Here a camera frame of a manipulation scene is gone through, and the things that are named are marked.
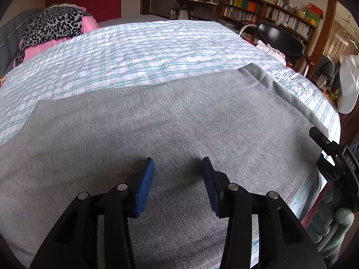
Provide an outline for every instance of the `white baseball cap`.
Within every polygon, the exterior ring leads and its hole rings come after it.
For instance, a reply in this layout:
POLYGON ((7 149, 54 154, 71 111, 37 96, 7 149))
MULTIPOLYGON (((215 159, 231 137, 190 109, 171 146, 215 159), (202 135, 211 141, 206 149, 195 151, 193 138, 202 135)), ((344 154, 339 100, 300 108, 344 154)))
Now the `white baseball cap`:
POLYGON ((340 66, 340 85, 342 95, 339 97, 338 111, 347 114, 355 106, 359 94, 359 56, 347 55, 340 66))

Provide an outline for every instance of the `gloved hand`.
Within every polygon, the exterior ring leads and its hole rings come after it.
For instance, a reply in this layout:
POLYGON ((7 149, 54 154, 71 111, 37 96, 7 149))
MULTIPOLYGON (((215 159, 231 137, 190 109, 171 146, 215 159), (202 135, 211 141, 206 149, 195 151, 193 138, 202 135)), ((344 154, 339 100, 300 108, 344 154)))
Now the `gloved hand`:
POLYGON ((354 214, 348 208, 335 209, 341 198, 337 188, 329 188, 324 193, 324 198, 318 203, 318 211, 313 215, 306 231, 312 241, 317 244, 329 233, 332 227, 340 224, 330 241, 321 250, 323 258, 330 257, 340 248, 345 233, 354 221, 354 214))

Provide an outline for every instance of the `beige curtain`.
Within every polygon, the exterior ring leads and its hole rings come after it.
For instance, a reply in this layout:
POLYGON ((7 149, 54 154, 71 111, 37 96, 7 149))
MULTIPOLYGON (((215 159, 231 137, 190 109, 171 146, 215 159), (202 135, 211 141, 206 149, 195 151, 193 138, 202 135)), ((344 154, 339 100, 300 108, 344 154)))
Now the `beige curtain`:
POLYGON ((349 41, 349 39, 355 41, 355 38, 350 33, 348 33, 337 21, 334 21, 323 54, 329 55, 333 59, 334 63, 339 60, 340 55, 358 54, 359 51, 356 49, 354 44, 349 41), (346 46, 337 37, 335 37, 336 33, 343 37, 349 45, 346 46))

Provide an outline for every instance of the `plaid bedsheet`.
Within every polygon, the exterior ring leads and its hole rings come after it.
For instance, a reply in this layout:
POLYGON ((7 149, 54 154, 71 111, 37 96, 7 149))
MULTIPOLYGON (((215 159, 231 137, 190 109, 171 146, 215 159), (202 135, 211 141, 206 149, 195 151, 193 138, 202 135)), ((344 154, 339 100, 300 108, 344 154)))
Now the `plaid bedsheet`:
MULTIPOLYGON (((0 89, 0 145, 14 137, 38 100, 101 88, 150 85, 254 63, 306 104, 339 142, 340 120, 310 81, 215 22, 158 21, 101 28, 65 41, 10 73, 0 89)), ((300 217, 323 179, 308 178, 290 207, 300 217)), ((253 242, 252 264, 258 242, 253 242)))

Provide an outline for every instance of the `chair armrest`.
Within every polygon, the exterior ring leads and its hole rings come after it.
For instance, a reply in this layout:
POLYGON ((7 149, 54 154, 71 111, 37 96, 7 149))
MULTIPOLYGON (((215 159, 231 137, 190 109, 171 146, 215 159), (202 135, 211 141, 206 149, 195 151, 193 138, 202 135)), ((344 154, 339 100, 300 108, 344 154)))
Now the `chair armrest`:
POLYGON ((257 28, 257 24, 247 24, 245 26, 242 26, 241 30, 238 32, 238 35, 241 36, 243 31, 247 28, 247 27, 252 27, 252 28, 257 28))
POLYGON ((304 71, 303 71, 303 73, 302 73, 303 77, 305 78, 305 77, 306 77, 306 74, 308 73, 309 66, 310 66, 310 65, 314 65, 314 63, 309 60, 309 57, 308 57, 308 55, 307 55, 306 53, 303 54, 303 57, 304 57, 304 59, 306 60, 306 65, 305 65, 304 71))

